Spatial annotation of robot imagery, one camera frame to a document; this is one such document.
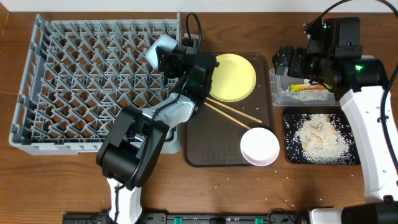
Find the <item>light blue bowl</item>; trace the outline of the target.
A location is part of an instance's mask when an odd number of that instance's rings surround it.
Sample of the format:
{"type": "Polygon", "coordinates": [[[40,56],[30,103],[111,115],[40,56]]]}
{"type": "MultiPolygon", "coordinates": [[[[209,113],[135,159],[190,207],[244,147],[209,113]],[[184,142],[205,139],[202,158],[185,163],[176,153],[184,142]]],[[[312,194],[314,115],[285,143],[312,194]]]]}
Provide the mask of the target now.
{"type": "Polygon", "coordinates": [[[158,69],[158,62],[163,52],[172,52],[178,46],[178,41],[167,34],[162,34],[144,54],[149,65],[158,69]]]}

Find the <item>white tissue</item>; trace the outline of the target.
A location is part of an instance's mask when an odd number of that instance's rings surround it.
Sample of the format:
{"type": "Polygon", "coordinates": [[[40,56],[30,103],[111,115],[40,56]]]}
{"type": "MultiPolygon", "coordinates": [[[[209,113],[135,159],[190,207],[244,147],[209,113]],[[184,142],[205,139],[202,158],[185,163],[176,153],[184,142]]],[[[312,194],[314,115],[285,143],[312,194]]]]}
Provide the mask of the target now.
{"type": "Polygon", "coordinates": [[[308,90],[292,92],[290,96],[300,101],[327,101],[329,94],[327,90],[308,90]]]}

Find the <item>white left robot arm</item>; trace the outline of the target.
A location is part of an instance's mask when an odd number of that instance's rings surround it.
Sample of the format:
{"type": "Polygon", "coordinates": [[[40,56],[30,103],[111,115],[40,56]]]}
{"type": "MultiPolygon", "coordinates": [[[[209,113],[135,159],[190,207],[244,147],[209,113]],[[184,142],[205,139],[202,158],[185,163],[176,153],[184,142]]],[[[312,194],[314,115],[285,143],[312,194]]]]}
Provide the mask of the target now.
{"type": "Polygon", "coordinates": [[[102,143],[96,163],[112,190],[108,223],[136,223],[142,213],[141,188],[151,176],[171,129],[198,113],[209,95],[215,55],[153,47],[147,61],[167,78],[177,78],[168,98],[155,106],[124,107],[102,143]]]}

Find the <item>green snack wrapper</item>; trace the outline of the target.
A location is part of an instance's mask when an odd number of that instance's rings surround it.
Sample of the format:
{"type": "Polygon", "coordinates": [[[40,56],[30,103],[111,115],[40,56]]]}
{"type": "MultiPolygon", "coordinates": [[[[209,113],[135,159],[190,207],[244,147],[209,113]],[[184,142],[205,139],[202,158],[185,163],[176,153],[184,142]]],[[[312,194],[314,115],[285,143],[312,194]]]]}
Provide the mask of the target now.
{"type": "Polygon", "coordinates": [[[321,84],[311,85],[309,83],[292,84],[288,87],[288,91],[312,91],[312,90],[326,90],[321,84]]]}

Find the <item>clear plastic bin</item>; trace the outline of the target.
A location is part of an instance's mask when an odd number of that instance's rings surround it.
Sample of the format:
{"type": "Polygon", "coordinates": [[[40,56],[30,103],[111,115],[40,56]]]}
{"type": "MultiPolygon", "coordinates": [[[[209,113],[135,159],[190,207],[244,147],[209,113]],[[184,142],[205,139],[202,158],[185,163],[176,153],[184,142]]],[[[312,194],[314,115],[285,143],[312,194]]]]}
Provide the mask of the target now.
{"type": "Polygon", "coordinates": [[[382,62],[372,57],[362,57],[358,62],[357,70],[359,76],[363,79],[359,87],[354,86],[330,86],[324,83],[318,83],[304,78],[294,78],[287,75],[279,76],[274,72],[274,68],[269,71],[272,83],[273,104],[278,106],[338,106],[340,100],[349,92],[362,92],[366,87],[386,86],[386,73],[382,62]],[[311,85],[321,84],[330,92],[327,101],[300,101],[292,98],[288,87],[292,84],[309,83],[311,85]]]}

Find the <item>yellow plate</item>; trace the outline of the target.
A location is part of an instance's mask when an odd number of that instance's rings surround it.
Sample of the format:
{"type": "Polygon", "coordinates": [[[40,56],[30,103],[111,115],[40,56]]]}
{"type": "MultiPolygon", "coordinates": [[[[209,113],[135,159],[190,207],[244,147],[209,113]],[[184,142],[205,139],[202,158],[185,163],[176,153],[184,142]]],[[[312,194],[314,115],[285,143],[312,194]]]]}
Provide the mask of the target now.
{"type": "Polygon", "coordinates": [[[256,85],[256,71],[248,59],[237,54],[216,56],[210,95],[220,101],[236,102],[249,96],[256,85]]]}

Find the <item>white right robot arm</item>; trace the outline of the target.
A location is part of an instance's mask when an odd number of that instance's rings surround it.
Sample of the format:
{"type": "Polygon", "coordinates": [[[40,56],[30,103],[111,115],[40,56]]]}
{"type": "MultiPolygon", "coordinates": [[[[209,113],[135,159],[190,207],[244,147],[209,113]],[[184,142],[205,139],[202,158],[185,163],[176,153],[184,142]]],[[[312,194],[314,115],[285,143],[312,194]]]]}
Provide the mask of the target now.
{"type": "Polygon", "coordinates": [[[331,87],[351,130],[364,179],[363,205],[315,208],[309,223],[397,223],[397,128],[382,62],[363,55],[358,17],[315,19],[304,25],[307,48],[281,47],[276,75],[331,87]]]}

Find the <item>pink bowl with rice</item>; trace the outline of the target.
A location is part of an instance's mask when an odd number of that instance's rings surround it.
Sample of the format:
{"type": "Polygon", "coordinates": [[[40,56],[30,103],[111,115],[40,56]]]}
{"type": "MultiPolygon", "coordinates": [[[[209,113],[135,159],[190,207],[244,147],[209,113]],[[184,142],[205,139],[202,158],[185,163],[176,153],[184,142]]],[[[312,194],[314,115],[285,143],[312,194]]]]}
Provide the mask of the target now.
{"type": "Polygon", "coordinates": [[[279,156],[280,143],[276,135],[266,128],[246,131],[239,144],[241,154],[254,166],[271,165],[279,156]]]}

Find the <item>grey dishwasher rack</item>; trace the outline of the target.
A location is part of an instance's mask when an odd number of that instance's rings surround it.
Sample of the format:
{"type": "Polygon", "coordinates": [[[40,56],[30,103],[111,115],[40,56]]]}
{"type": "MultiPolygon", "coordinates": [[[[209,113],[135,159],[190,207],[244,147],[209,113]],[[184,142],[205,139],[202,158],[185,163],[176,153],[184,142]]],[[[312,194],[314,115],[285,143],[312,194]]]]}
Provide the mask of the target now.
{"type": "Polygon", "coordinates": [[[180,19],[47,21],[35,18],[9,144],[32,155],[96,152],[125,106],[164,101],[176,79],[146,59],[180,19]]]}

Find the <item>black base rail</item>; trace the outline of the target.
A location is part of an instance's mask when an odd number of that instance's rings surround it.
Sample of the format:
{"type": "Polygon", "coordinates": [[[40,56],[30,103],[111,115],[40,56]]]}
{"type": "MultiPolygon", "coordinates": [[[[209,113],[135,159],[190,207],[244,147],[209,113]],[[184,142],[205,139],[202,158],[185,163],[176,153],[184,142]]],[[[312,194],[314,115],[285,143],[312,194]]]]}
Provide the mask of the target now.
{"type": "MultiPolygon", "coordinates": [[[[111,224],[106,213],[65,214],[62,224],[111,224]]],[[[270,215],[166,215],[164,213],[146,213],[136,222],[138,224],[289,224],[309,223],[300,215],[272,213],[270,215]]]]}

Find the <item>wooden chopstick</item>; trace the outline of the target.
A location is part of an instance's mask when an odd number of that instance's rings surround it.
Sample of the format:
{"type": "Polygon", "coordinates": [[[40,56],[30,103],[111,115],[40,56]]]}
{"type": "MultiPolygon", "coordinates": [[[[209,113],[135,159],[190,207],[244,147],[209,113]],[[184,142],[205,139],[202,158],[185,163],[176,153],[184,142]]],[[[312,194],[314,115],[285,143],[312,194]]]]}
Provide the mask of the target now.
{"type": "Polygon", "coordinates": [[[234,108],[232,108],[232,107],[230,107],[230,106],[228,106],[228,105],[225,105],[225,104],[223,104],[223,103],[221,103],[221,102],[219,102],[219,101],[216,101],[216,100],[214,100],[214,99],[212,99],[212,98],[206,97],[206,100],[208,100],[208,101],[210,101],[210,102],[213,102],[213,103],[215,103],[215,104],[217,104],[217,105],[219,105],[219,106],[222,106],[222,107],[224,107],[224,108],[226,108],[226,109],[228,109],[228,110],[231,110],[231,111],[233,111],[233,112],[235,112],[235,113],[237,113],[237,114],[240,114],[241,116],[247,117],[247,118],[249,118],[249,119],[251,119],[251,120],[253,120],[253,121],[256,121],[256,122],[258,122],[258,123],[262,123],[262,120],[260,120],[260,119],[258,119],[258,118],[255,118],[255,117],[253,117],[253,116],[251,116],[251,115],[248,115],[248,114],[246,114],[246,113],[244,113],[244,112],[242,112],[242,111],[239,111],[239,110],[237,110],[237,109],[234,109],[234,108]]]}
{"type": "Polygon", "coordinates": [[[211,108],[212,110],[216,111],[217,113],[223,115],[224,117],[230,119],[231,121],[235,122],[236,124],[238,124],[238,125],[240,125],[240,126],[246,128],[246,129],[251,129],[248,125],[246,125],[246,124],[240,122],[239,120],[233,118],[232,116],[226,114],[225,112],[219,110],[218,108],[216,108],[216,107],[210,105],[209,103],[205,102],[205,105],[206,105],[207,107],[211,108]]]}

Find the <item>dark brown serving tray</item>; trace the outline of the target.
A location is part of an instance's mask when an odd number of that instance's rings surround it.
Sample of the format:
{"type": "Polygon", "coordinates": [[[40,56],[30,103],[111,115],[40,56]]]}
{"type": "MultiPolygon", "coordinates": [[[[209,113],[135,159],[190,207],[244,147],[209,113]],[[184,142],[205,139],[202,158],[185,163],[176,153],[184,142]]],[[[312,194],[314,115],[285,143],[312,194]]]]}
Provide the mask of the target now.
{"type": "MultiPolygon", "coordinates": [[[[274,113],[267,74],[267,59],[258,53],[245,53],[241,56],[248,59],[253,65],[257,77],[256,86],[245,99],[225,104],[262,120],[262,123],[241,116],[213,102],[209,102],[209,104],[250,128],[266,128],[274,132],[274,113]]],[[[193,167],[250,166],[251,164],[242,156],[239,147],[241,137],[246,131],[246,128],[205,105],[197,115],[184,124],[184,159],[193,167]]]]}

